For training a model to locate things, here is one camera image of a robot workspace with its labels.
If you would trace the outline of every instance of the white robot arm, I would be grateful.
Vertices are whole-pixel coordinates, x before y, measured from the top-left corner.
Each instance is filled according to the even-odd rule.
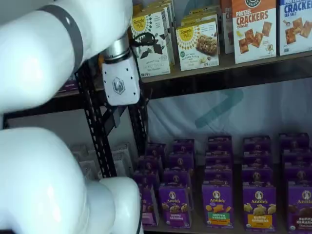
[[[1,26],[0,117],[44,104],[85,60],[103,50],[108,61],[105,91],[116,94],[110,103],[135,103],[138,97],[126,102],[121,98],[128,90],[138,90],[135,61],[124,36],[131,17],[131,0],[59,0]],[[130,83],[123,82],[123,73],[118,73],[119,80],[113,76],[118,64],[134,78]],[[114,90],[122,85],[122,93]],[[0,189],[0,230],[140,230],[140,195],[134,181],[118,177],[86,183],[70,150],[44,129],[0,131]]]

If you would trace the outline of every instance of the box stack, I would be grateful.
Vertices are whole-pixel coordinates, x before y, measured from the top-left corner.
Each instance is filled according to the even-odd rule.
[[[312,152],[307,133],[280,134],[287,194],[287,227],[291,233],[312,231]]]
[[[231,136],[208,138],[202,184],[205,223],[208,227],[234,227],[232,152]]]
[[[244,139],[242,164],[244,226],[247,231],[275,232],[276,188],[269,136]]]

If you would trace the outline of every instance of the cracker image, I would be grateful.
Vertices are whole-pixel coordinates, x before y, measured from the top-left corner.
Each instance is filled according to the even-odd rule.
[[[286,43],[291,44],[296,42],[296,36],[294,34],[294,28],[289,28],[285,31],[286,33]]]
[[[300,35],[305,38],[308,38],[311,32],[311,28],[312,28],[312,22],[306,21],[303,25],[303,29],[301,30]]]
[[[206,210],[207,210],[207,211],[212,211],[213,209],[212,209],[212,207],[211,207],[210,205],[207,205],[207,206],[206,206]]]
[[[268,37],[268,36],[270,35],[271,27],[272,27],[272,23],[270,23],[270,22],[264,22],[264,23],[263,23],[263,28],[262,28],[262,33],[263,33],[263,35],[265,35],[266,37]]]
[[[292,22],[292,25],[293,25],[293,28],[300,28],[302,29],[302,18],[298,18],[298,19],[295,19],[293,22]]]
[[[238,41],[240,53],[244,54],[245,52],[249,51],[248,49],[248,43],[246,42],[246,39],[242,39]]]
[[[256,32],[254,36],[254,42],[252,43],[253,46],[259,48],[263,39],[263,33]]]
[[[200,35],[197,39],[196,49],[207,55],[215,55],[218,51],[215,38]]]
[[[224,210],[223,205],[221,205],[221,204],[218,204],[214,207],[214,213],[218,213],[218,212],[223,211],[223,210]]]
[[[253,29],[249,29],[248,31],[245,32],[245,38],[247,44],[251,44],[254,41],[254,31]]]

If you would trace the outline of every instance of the white box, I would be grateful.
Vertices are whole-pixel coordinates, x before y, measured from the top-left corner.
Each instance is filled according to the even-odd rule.
[[[232,0],[235,63],[276,56],[276,2]]]
[[[279,54],[312,50],[312,3],[310,0],[279,0]]]

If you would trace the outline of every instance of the shelf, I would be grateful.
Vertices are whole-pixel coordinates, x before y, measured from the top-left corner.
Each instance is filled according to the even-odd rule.
[[[277,56],[235,64],[234,54],[220,55],[220,65],[144,78],[145,93],[152,99],[231,89],[312,77],[312,52]]]
[[[280,170],[276,166],[274,168],[274,172],[276,173],[275,178],[279,178]],[[203,211],[203,203],[202,203],[202,195],[201,195],[201,183],[203,181],[203,169],[197,170],[195,177],[192,178],[193,192],[194,196],[198,197],[197,200],[194,200],[195,209],[192,211],[192,228],[190,229],[173,229],[166,225],[160,215],[160,222],[158,227],[149,227],[145,228],[144,232],[146,234],[164,234],[164,233],[190,233],[190,234],[207,234],[207,233],[215,233],[215,234],[242,234],[242,233],[251,233],[246,232],[243,226],[243,202],[242,202],[242,184],[240,179],[240,165],[236,165],[234,168],[234,186],[233,186],[233,199],[234,199],[234,228],[233,229],[214,229],[206,227],[204,223],[204,211]],[[281,191],[280,183],[277,183],[277,191]],[[277,231],[278,234],[287,233],[286,224],[284,222],[283,217],[283,201],[281,199],[277,199]]]

